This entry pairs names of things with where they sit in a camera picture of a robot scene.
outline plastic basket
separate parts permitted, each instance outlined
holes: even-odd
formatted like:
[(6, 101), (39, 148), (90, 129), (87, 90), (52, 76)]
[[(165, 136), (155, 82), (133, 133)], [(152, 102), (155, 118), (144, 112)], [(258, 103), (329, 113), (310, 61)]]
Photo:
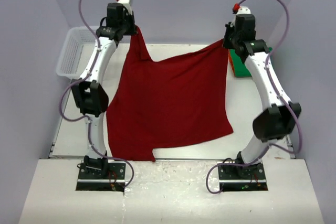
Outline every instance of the plastic basket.
[(87, 27), (70, 29), (57, 63), (56, 74), (69, 79), (78, 79), (91, 57), (91, 54), (83, 54), (83, 49), (91, 45), (93, 50), (95, 42), (95, 37)]

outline white work surface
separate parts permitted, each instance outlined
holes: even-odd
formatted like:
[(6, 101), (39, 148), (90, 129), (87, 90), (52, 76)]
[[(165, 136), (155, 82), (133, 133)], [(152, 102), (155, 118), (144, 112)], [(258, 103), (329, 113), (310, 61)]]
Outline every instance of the white work surface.
[[(200, 50), (207, 45), (147, 45), (149, 54), (154, 61), (163, 60), (187, 52)], [(94, 45), (84, 46), (83, 54), (92, 54)], [(125, 61), (129, 44), (120, 44), (112, 55), (107, 67), (103, 88), (109, 96), (110, 102), (117, 90), (121, 70)], [(233, 134), (205, 143), (178, 147), (158, 148), (153, 150), (157, 159), (224, 159), (236, 157), (245, 148), (253, 136), (253, 119), (262, 112), (261, 100), (257, 88), (251, 78), (237, 79), (228, 64), (226, 83), (226, 112), (233, 127)], [(76, 108), (72, 94), (69, 96), (65, 115), (69, 118), (81, 116)], [(108, 147), (106, 118), (104, 120), (104, 140)], [(279, 145), (287, 147), (286, 141), (279, 141)], [(53, 157), (83, 157), (88, 151), (87, 131), (84, 120), (70, 123), (62, 120), (56, 137)], [(265, 158), (290, 158), (289, 154), (272, 148)]]
[[(220, 195), (205, 188), (215, 161), (132, 162), (136, 174), (124, 195), (75, 191), (77, 163), (38, 162), (19, 224), (323, 224), (301, 159), (265, 160), (268, 191)], [(213, 174), (212, 190), (218, 189), (217, 170)]]

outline dark red fabric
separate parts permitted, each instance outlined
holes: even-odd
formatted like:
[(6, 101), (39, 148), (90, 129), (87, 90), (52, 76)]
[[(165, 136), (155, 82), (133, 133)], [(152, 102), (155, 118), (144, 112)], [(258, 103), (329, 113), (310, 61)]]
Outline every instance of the dark red fabric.
[(222, 42), (154, 62), (138, 28), (107, 109), (114, 157), (155, 161), (154, 148), (193, 145), (233, 133), (225, 111), (228, 50)]

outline white table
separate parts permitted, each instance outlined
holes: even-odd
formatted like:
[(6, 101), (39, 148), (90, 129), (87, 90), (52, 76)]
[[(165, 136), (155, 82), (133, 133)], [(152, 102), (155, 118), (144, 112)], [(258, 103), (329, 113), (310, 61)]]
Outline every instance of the white table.
[[(207, 45), (147, 45), (148, 51), (155, 61), (163, 60), (186, 52), (197, 51)], [(104, 76), (103, 87), (112, 100), (120, 80), (121, 69), (128, 52), (129, 44), (120, 44), (113, 54)], [(92, 45), (86, 45), (83, 53), (91, 55)], [(226, 86), (226, 111), (234, 133), (209, 142), (178, 147), (158, 148), (153, 150), (156, 159), (224, 159), (235, 157), (250, 141), (253, 130), (252, 121), (261, 113), (261, 101), (257, 88), (250, 78), (234, 78), (228, 64)], [(80, 117), (70, 95), (65, 114), (70, 118)], [(104, 122), (104, 139), (108, 147), (106, 120)], [(279, 144), (287, 147), (286, 141)], [(62, 120), (56, 137), (53, 157), (83, 157), (87, 153), (87, 133), (84, 121), (69, 123)], [(271, 149), (265, 158), (290, 158), (289, 154), (276, 148)]]
[(132, 162), (136, 175), (125, 195), (75, 191), (77, 163), (38, 162), (19, 224), (323, 224), (301, 159), (264, 160), (268, 191), (220, 195), (208, 193), (204, 183), (215, 161)]

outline purple cable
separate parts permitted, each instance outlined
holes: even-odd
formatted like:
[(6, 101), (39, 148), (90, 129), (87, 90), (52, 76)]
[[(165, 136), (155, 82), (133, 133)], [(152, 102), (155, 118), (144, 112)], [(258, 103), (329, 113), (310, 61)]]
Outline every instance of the purple cable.
[[(243, 2), (245, 2), (246, 0), (242, 0), (239, 2), (239, 5), (242, 4)], [(268, 62), (270, 60), (270, 56), (280, 47), (280, 45), (282, 44), (282, 42), (284, 41), (285, 37), (287, 36), (287, 32), (288, 32), (288, 28), (289, 28), (289, 12), (288, 12), (288, 9), (285, 5), (285, 3), (282, 1), (282, 0), (276, 0), (277, 2), (279, 2), (284, 10), (285, 10), (285, 13), (286, 13), (286, 26), (285, 26), (285, 31), (283, 32), (283, 35), (281, 37), (281, 39), (279, 40), (279, 42), (275, 45), (275, 47), (273, 48), (273, 50), (267, 55), (266, 57), (266, 60), (265, 60), (265, 67), (266, 67), (266, 72), (267, 72), (267, 76), (269, 78), (269, 81), (275, 91), (275, 93), (277, 94), (277, 96), (279, 97), (280, 101), (286, 106), (286, 108), (288, 109), (288, 111), (290, 112), (290, 114), (292, 115), (292, 117), (294, 118), (294, 121), (296, 123), (296, 126), (298, 128), (298, 133), (299, 133), (299, 146), (298, 146), (298, 151), (297, 152), (292, 152), (292, 151), (289, 151), (285, 148), (283, 148), (282, 146), (279, 146), (277, 144), (269, 144), (264, 150), (263, 152), (260, 154), (259, 157), (257, 157), (254, 161), (250, 162), (250, 163), (247, 163), (247, 164), (235, 164), (235, 163), (221, 163), (221, 164), (217, 164), (215, 166), (213, 166), (209, 172), (207, 173), (206, 175), (206, 189), (211, 193), (211, 194), (219, 194), (222, 192), (222, 189), (220, 189), (219, 191), (211, 191), (210, 188), (209, 188), (209, 185), (208, 185), (208, 179), (209, 179), (209, 176), (211, 174), (211, 172), (213, 171), (213, 169), (217, 168), (217, 167), (220, 167), (220, 166), (225, 166), (225, 165), (231, 165), (231, 166), (239, 166), (239, 167), (246, 167), (246, 166), (249, 166), (249, 165), (252, 165), (254, 164), (255, 162), (257, 162), (258, 160), (260, 160), (266, 153), (267, 151), (269, 150), (269, 147), (270, 146), (275, 146), (287, 153), (290, 153), (290, 154), (295, 154), (295, 153), (299, 153), (302, 149), (302, 128), (300, 126), (300, 123), (299, 123), (299, 120), (297, 118), (297, 116), (295, 115), (293, 109), (289, 106), (289, 104), (284, 100), (284, 98), (281, 96), (279, 90), (277, 89), (275, 83), (274, 83), (274, 80), (271, 76), (271, 73), (270, 73), (270, 70), (268, 68)]]
[[(68, 122), (77, 122), (77, 121), (79, 121), (79, 120), (81, 120), (81, 119), (83, 119), (83, 118), (87, 118), (88, 120), (90, 120), (90, 117), (88, 117), (87, 115), (83, 115), (83, 116), (81, 116), (81, 117), (79, 117), (79, 118), (76, 118), (76, 119), (70, 119), (70, 118), (66, 117), (66, 116), (64, 115), (64, 113), (63, 113), (62, 104), (63, 104), (63, 100), (64, 100), (64, 97), (66, 96), (67, 92), (68, 92), (74, 85), (77, 85), (77, 84), (81, 83), (82, 81), (87, 80), (87, 79), (90, 77), (91, 72), (92, 72), (93, 68), (95, 67), (95, 64), (96, 64), (96, 62), (97, 62), (97, 60), (98, 60), (99, 53), (100, 53), (100, 51), (101, 51), (101, 49), (100, 49), (101, 44), (100, 44), (99, 38), (98, 38), (98, 36), (96, 35), (96, 33), (91, 29), (91, 27), (88, 25), (88, 23), (85, 21), (85, 19), (84, 19), (84, 17), (83, 17), (83, 13), (82, 13), (81, 5), (82, 5), (82, 0), (79, 0), (79, 2), (78, 2), (79, 16), (80, 16), (82, 22), (84, 23), (84, 25), (89, 29), (89, 31), (93, 34), (94, 38), (96, 39), (98, 48), (97, 48), (96, 55), (95, 55), (95, 57), (94, 57), (94, 59), (93, 59), (93, 63), (92, 63), (92, 65), (91, 65), (91, 67), (90, 67), (90, 69), (89, 69), (89, 71), (88, 71), (88, 74), (87, 74), (83, 79), (81, 79), (81, 80), (77, 80), (77, 81), (73, 82), (72, 84), (70, 84), (70, 85), (65, 89), (65, 91), (63, 92), (63, 94), (62, 94), (62, 96), (61, 96), (61, 98), (60, 98), (60, 101), (59, 101), (59, 104), (58, 104), (58, 111), (59, 111), (60, 115), (62, 116), (62, 118), (64, 118), (64, 119), (67, 120)], [(92, 139), (91, 139), (91, 123), (88, 124), (88, 140), (89, 140), (89, 144), (90, 144), (92, 150), (93, 150), (97, 155), (99, 155), (99, 156), (101, 156), (101, 157), (104, 157), (104, 158), (107, 158), (107, 159), (115, 160), (115, 161), (122, 161), (122, 162), (125, 162), (126, 164), (128, 164), (128, 165), (130, 166), (130, 168), (131, 168), (131, 170), (132, 170), (132, 176), (131, 176), (130, 180), (128, 181), (128, 183), (125, 184), (125, 187), (127, 187), (127, 186), (132, 182), (132, 180), (133, 180), (133, 178), (134, 178), (134, 168), (133, 168), (133, 166), (130, 164), (130, 162), (128, 162), (127, 160), (124, 160), (124, 159), (122, 159), (122, 158), (118, 158), (118, 157), (109, 157), (109, 156), (106, 156), (106, 155), (100, 153), (100, 152), (94, 147), (94, 145), (92, 144)]]

